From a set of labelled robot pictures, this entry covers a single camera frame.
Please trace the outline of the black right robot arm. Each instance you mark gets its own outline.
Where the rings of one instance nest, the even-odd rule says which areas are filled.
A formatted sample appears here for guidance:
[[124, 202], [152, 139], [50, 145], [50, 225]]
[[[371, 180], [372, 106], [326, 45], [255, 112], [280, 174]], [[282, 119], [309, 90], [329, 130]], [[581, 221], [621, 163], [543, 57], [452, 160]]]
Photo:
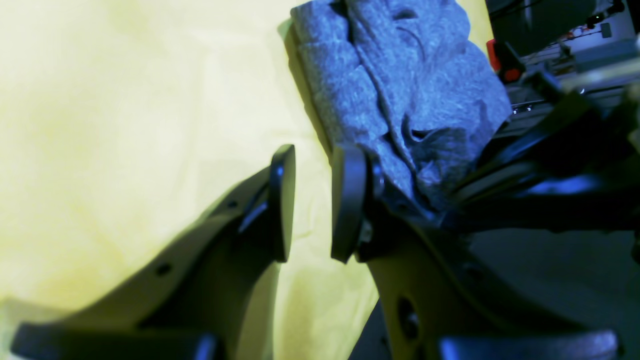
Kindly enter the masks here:
[[333, 152], [332, 258], [354, 256], [377, 287], [385, 360], [619, 360], [612, 329], [589, 328], [520, 294], [473, 255], [469, 233], [505, 228], [638, 231], [639, 95], [602, 111], [548, 73], [528, 82], [553, 110], [462, 180], [429, 215], [363, 146]]

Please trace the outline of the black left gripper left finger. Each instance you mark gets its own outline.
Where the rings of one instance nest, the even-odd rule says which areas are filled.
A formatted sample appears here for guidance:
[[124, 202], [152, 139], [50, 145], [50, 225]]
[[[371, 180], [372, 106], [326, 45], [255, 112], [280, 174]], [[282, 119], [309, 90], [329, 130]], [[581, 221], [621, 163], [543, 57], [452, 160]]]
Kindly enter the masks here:
[[290, 254], [294, 145], [231, 187], [151, 262], [62, 319], [23, 322], [10, 352], [27, 360], [231, 360], [250, 296]]

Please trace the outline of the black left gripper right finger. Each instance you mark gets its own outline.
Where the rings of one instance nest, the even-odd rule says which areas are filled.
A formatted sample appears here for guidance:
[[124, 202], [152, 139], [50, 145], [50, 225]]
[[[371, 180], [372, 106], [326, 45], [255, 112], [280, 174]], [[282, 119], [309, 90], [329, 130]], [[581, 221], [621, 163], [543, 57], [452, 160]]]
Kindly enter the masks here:
[[366, 264], [394, 360], [618, 360], [592, 329], [519, 294], [386, 182], [363, 148], [333, 149], [331, 256]]

